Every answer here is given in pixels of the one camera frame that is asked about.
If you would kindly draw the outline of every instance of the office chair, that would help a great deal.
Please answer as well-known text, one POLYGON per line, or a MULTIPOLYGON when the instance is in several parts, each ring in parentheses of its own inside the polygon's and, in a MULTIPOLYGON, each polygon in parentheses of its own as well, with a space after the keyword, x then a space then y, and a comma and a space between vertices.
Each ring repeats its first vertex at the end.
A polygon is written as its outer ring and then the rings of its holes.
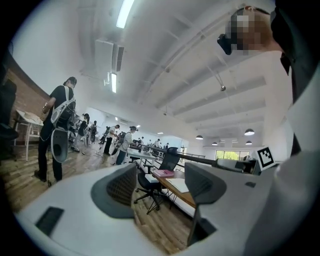
POLYGON ((10 141, 19 134, 9 126, 11 110, 16 100, 17 86, 11 81, 0 86, 0 161, 15 158, 10 141))
MULTIPOLYGON (((175 169, 175 167, 177 166, 177 163, 180 160, 180 156, 177 154, 177 149, 178 149, 177 147, 170 147, 167 150, 167 153, 164 155, 164 159, 162 161, 162 164, 159 167, 159 170, 173 171, 175 169)), ((138 174, 138 182, 142 188, 138 187, 135 191, 136 192, 142 191, 142 192, 145 192, 146 194, 137 198, 135 201, 133 201, 133 203, 137 204, 137 202, 141 199, 144 199, 147 197, 152 197, 152 199, 155 203, 155 209, 156 209, 156 211, 159 211, 160 204, 159 204, 156 196, 158 196, 158 197, 165 196, 161 191, 162 190, 161 183, 150 183, 146 179, 146 174, 144 171, 138 174)), ((151 207, 152 207, 152 205, 150 206, 150 208, 146 214, 149 214, 154 209, 151 207)))

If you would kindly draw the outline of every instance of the white ceiling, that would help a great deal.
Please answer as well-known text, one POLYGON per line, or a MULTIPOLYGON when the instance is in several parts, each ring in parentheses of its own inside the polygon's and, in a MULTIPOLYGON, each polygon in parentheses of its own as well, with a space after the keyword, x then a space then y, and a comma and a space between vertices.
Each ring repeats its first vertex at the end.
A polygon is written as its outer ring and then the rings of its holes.
POLYGON ((267 107, 261 59, 266 53, 228 56, 217 44, 226 20, 242 3, 135 0, 126 27, 120 29, 116 22, 122 2, 78 1, 82 74, 106 90, 96 72, 95 40, 114 41, 124 46, 115 97, 156 107, 210 140, 242 138, 245 129, 253 128, 256 135, 250 139, 260 146, 267 107))

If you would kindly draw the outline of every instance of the white desk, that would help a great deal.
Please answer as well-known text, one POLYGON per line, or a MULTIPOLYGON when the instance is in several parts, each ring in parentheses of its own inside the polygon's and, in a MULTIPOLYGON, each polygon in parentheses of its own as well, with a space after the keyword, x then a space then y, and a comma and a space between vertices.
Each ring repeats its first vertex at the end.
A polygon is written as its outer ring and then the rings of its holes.
POLYGON ((138 152, 137 150, 128 150, 128 156, 129 157, 133 157, 133 158, 140 158, 140 164, 142 163, 142 159, 147 159, 147 160, 152 160, 152 165, 154 166, 155 165, 155 157, 152 156, 149 152, 147 153, 144 153, 145 151, 142 151, 142 152, 138 152))
POLYGON ((17 220, 33 242, 49 255, 163 256, 134 219, 113 218, 91 198, 93 185, 128 164, 86 172, 59 181, 22 209, 17 220), (48 207, 64 209, 50 237, 36 226, 48 207))
POLYGON ((28 161, 28 153, 29 153, 29 140, 30 138, 39 138, 40 137, 40 127, 44 126, 44 123, 36 122, 33 119, 25 118, 25 112, 16 110, 18 113, 18 121, 15 124, 15 130, 18 131, 18 125, 27 126, 26 135, 25 135, 25 142, 24 145, 26 146, 25 152, 25 160, 28 161), (34 135, 34 128, 37 129, 37 135, 34 135))

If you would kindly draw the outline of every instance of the shoe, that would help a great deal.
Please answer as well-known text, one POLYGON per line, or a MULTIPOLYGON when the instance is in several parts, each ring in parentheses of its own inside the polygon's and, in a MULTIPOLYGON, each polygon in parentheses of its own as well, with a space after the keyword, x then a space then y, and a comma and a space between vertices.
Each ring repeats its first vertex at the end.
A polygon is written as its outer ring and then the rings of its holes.
POLYGON ((46 182, 46 181, 47 181, 46 178, 41 178, 41 177, 39 176, 39 171, 38 171, 38 170, 35 170, 35 171, 34 171, 34 177, 36 177, 37 179, 39 179, 39 180, 42 181, 42 182, 46 182))

